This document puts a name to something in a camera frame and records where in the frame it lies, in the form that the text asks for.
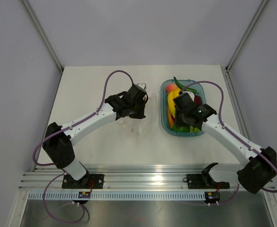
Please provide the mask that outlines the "green bell pepper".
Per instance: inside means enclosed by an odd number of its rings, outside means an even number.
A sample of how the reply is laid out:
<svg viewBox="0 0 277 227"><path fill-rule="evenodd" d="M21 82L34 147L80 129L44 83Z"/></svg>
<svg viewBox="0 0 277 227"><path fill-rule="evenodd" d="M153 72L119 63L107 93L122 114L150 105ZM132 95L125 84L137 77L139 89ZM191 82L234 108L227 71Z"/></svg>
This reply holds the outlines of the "green bell pepper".
<svg viewBox="0 0 277 227"><path fill-rule="evenodd" d="M175 131L175 132L183 132L183 133L189 133L190 132L189 127L177 126L177 125L174 125L172 127L172 130Z"/></svg>

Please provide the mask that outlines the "clear zip top bag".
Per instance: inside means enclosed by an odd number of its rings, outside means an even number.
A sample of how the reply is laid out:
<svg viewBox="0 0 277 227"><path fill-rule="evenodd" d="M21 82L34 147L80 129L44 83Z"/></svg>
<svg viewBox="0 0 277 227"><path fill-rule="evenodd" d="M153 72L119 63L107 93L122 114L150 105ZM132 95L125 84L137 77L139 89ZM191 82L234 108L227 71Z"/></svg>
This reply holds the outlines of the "clear zip top bag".
<svg viewBox="0 0 277 227"><path fill-rule="evenodd" d="M124 133L130 133L131 136L135 136L139 139L147 137L151 132L153 125L156 122L158 116L158 103L159 94L153 93L149 96L149 100L146 103L143 119L132 119L129 117L119 120L117 123L124 131Z"/></svg>

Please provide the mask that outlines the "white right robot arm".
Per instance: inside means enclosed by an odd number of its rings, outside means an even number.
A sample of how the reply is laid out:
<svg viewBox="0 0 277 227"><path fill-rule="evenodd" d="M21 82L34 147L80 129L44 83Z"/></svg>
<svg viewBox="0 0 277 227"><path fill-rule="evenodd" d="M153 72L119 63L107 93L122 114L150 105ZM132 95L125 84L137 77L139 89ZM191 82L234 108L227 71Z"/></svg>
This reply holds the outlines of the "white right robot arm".
<svg viewBox="0 0 277 227"><path fill-rule="evenodd" d="M256 194L277 175L277 153L271 148L249 141L224 124L216 110L207 104L198 106L188 93L173 99L176 116L182 123L199 128L228 149L243 169L236 172L238 182L248 192Z"/></svg>

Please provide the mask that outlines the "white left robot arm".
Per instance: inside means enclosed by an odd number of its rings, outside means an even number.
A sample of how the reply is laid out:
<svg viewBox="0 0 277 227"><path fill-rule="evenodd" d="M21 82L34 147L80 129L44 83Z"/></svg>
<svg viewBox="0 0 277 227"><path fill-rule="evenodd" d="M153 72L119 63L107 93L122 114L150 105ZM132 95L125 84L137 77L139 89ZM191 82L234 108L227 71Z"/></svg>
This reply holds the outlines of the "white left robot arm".
<svg viewBox="0 0 277 227"><path fill-rule="evenodd" d="M42 148L58 169L70 175L78 188L84 188L89 183L89 172L75 157L73 146L94 130L120 118L145 118L147 101L146 84L133 84L128 91L109 96L96 111L74 122L64 125L51 123L46 131L48 139Z"/></svg>

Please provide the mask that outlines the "yellow green corn cob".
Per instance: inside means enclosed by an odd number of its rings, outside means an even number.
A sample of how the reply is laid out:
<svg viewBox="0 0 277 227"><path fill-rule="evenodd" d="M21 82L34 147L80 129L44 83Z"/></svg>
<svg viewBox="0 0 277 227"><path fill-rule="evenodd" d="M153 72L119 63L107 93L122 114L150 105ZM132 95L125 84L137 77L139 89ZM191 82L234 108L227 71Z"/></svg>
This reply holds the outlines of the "yellow green corn cob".
<svg viewBox="0 0 277 227"><path fill-rule="evenodd" d="M196 133L196 132L200 132L200 129L194 126L190 126L189 127L189 132L190 133Z"/></svg>

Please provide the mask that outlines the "red apple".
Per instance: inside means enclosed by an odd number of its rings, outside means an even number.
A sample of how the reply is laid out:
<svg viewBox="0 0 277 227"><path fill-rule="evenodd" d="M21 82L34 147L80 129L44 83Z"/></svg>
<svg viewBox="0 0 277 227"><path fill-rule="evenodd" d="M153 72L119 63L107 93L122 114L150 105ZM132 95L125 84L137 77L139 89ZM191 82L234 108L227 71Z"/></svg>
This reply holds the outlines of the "red apple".
<svg viewBox="0 0 277 227"><path fill-rule="evenodd" d="M202 105L202 99L200 96L195 95L194 96L194 102L196 103L197 106L201 106Z"/></svg>

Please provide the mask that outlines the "orange carrot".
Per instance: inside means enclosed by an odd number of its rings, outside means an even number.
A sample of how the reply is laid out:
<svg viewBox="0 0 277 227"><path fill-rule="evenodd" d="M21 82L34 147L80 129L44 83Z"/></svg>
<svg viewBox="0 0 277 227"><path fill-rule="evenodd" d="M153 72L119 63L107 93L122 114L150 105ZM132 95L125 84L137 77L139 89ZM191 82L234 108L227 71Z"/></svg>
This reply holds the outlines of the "orange carrot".
<svg viewBox="0 0 277 227"><path fill-rule="evenodd" d="M175 119L174 119L169 107L167 108L167 115L168 115L169 126L172 129L174 126Z"/></svg>

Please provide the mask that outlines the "green chili pepper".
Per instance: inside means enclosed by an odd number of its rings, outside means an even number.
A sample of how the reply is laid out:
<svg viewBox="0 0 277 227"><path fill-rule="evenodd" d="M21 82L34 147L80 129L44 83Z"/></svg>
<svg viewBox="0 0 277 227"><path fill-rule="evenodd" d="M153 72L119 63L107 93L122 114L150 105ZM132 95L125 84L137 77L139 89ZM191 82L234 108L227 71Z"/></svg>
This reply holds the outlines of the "green chili pepper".
<svg viewBox="0 0 277 227"><path fill-rule="evenodd" d="M177 86L179 89L184 90L184 91L188 91L188 92L192 92L193 94L197 94L197 91L196 91L195 89L189 88L189 87L185 88L185 86L182 85L182 84L177 80L176 77L173 77L173 79L174 79L174 83L176 84L176 86Z"/></svg>

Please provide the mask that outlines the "yellow banana bunch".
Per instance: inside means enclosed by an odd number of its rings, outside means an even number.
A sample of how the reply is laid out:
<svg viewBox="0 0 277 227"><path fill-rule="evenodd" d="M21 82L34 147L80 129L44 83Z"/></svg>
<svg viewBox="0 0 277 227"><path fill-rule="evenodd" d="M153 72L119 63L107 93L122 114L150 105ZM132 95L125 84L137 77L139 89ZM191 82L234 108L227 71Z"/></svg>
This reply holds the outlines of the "yellow banana bunch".
<svg viewBox="0 0 277 227"><path fill-rule="evenodd" d="M179 92L180 92L180 88L177 88L170 91L168 94L168 107L173 117L175 117L175 112L176 112L176 107L173 99L179 96Z"/></svg>

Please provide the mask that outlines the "teal plastic tray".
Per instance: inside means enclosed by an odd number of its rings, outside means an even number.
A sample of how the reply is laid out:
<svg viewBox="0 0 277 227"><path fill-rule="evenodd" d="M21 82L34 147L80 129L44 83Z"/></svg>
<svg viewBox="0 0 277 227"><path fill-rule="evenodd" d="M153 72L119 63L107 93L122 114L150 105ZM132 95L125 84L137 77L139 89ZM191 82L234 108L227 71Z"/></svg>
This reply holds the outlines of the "teal plastic tray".
<svg viewBox="0 0 277 227"><path fill-rule="evenodd" d="M196 81L190 80L190 79L187 79L187 80L177 79L177 80L184 86L187 86L189 84L193 84L193 83L196 82ZM189 137L201 136L202 134L204 134L203 131L196 132L196 133L190 133L190 132L189 133L183 133L183 132L175 132L170 128L169 121L168 121L168 115L167 115L168 95L166 94L166 91L165 91L165 87L169 83L174 83L174 79L168 79L168 80L164 81L162 83L161 89L160 89L161 124L162 124L163 129L168 134L170 134L172 136L177 136L177 137L189 138ZM201 97L202 104L206 103L206 98L205 98L205 94L204 94L204 90L203 90L202 85L195 84L195 85L190 86L189 88L193 88L197 91L196 95Z"/></svg>

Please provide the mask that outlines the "orange peach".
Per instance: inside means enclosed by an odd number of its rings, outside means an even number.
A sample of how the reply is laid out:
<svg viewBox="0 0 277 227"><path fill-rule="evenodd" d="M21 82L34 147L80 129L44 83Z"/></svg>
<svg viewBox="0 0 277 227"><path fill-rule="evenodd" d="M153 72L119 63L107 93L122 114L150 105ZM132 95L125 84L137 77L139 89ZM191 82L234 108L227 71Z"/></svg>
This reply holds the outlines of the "orange peach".
<svg viewBox="0 0 277 227"><path fill-rule="evenodd" d="M167 84L165 87L166 94L168 95L171 91L174 91L177 88L178 88L178 86L174 83Z"/></svg>

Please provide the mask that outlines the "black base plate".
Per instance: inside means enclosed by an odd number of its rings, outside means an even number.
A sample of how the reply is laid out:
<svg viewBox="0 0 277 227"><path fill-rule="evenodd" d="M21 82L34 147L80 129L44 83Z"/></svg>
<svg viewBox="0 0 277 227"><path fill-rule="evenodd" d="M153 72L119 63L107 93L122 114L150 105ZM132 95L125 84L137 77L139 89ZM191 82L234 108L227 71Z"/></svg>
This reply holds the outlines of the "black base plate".
<svg viewBox="0 0 277 227"><path fill-rule="evenodd" d="M70 174L63 177L63 189L102 189L104 184L103 174L89 174L88 177L83 177L80 180L75 180Z"/></svg>
<svg viewBox="0 0 277 227"><path fill-rule="evenodd" d="M229 182L215 182L210 176L187 174L183 178L189 189L230 189Z"/></svg>

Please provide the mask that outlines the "left aluminium frame post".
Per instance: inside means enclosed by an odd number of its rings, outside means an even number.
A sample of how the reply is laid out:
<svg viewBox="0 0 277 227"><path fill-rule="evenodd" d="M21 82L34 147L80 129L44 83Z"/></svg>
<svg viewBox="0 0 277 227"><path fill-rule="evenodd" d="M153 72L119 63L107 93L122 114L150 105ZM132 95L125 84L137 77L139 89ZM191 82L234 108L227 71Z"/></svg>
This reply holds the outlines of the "left aluminium frame post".
<svg viewBox="0 0 277 227"><path fill-rule="evenodd" d="M24 10L27 13L28 18L30 19L33 27L35 28L40 40L44 44L50 58L52 59L53 63L55 64L55 66L58 69L58 71L60 72L60 74L62 75L64 67L61 64L57 54L55 53L55 50L53 49L32 5L30 4L30 2L28 0L20 0L19 2L24 7Z"/></svg>

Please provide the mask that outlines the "aluminium frame post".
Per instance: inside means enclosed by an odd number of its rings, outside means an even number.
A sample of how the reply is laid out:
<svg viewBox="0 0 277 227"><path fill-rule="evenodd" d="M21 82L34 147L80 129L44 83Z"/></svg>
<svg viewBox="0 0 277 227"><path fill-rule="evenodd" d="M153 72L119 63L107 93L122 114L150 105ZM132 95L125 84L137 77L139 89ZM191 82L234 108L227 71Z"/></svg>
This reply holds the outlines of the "aluminium frame post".
<svg viewBox="0 0 277 227"><path fill-rule="evenodd" d="M62 75L64 67L61 64L57 54L55 53L55 50L53 49L32 5L30 4L30 2L28 0L20 0L19 2L24 7L24 10L27 13L28 18L30 19L33 27L35 28L40 40L44 44L50 58L52 59L53 63L55 64L55 66L58 69L58 71L60 72L60 74Z"/></svg>
<svg viewBox="0 0 277 227"><path fill-rule="evenodd" d="M258 5L255 13L253 14L247 28L245 29L245 32L243 36L241 37L238 45L235 48L234 53L232 54L230 60L228 61L228 64L225 67L225 70L227 73L231 72L232 67L236 63L237 59L239 58L241 52L243 51L245 45L247 44L252 32L254 31L258 21L260 20L261 16L265 12L268 4L270 3L270 0L262 0L260 4Z"/></svg>

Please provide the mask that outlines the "aluminium mounting rail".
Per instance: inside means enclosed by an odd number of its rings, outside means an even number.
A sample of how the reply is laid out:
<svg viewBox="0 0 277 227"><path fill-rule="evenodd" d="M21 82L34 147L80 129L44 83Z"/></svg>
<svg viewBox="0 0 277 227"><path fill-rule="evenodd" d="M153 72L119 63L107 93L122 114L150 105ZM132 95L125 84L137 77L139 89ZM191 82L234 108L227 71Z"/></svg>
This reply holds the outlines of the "aluminium mounting rail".
<svg viewBox="0 0 277 227"><path fill-rule="evenodd" d="M86 164L92 174L103 174L102 191L187 191L183 178L187 174L198 174L205 164L174 165L99 165ZM42 190L62 170L53 166L37 167L24 172L18 189L20 191Z"/></svg>

